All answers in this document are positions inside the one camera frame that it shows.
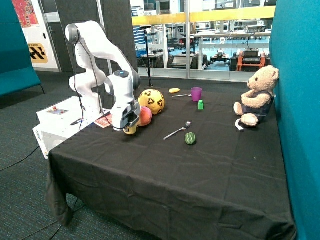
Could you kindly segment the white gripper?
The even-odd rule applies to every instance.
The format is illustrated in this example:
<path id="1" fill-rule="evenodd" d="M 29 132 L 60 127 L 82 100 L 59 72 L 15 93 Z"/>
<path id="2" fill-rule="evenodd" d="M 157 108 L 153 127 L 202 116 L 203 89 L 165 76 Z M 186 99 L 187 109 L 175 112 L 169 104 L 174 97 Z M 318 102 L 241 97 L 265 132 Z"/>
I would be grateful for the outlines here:
<path id="1" fill-rule="evenodd" d="M 137 100 L 129 103 L 116 102 L 111 111 L 112 126 L 115 130 L 123 130 L 134 126 L 140 119 L 141 106 Z"/>

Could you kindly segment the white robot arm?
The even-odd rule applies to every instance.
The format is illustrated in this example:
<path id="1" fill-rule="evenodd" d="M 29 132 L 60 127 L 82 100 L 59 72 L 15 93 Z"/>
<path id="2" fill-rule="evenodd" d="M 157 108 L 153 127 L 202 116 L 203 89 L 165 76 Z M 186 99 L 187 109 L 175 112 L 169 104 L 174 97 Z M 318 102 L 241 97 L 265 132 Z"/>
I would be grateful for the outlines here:
<path id="1" fill-rule="evenodd" d="M 140 119 L 141 107 L 135 98 L 141 78 L 123 52 L 112 44 L 104 28 L 95 21 L 69 24 L 65 29 L 67 40 L 74 45 L 76 63 L 85 70 L 69 80 L 70 87 L 78 94 L 83 114 L 89 118 L 104 113 L 101 98 L 94 87 L 105 86 L 114 97 L 110 110 L 112 127 L 116 131 L 132 134 Z M 107 76 L 96 64 L 96 59 L 116 62 L 120 69 Z"/>

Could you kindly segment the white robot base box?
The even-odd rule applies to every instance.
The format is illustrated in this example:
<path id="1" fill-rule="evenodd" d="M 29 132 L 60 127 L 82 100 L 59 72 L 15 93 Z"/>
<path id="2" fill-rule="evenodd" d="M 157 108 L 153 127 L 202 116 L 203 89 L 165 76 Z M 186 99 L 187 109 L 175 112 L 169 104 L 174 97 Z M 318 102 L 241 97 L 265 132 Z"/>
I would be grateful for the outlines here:
<path id="1" fill-rule="evenodd" d="M 39 125 L 33 133 L 45 159 L 52 149 L 110 113 L 107 108 L 100 112 L 99 107 L 91 106 L 83 110 L 84 105 L 84 100 L 72 96 L 36 113 Z"/>

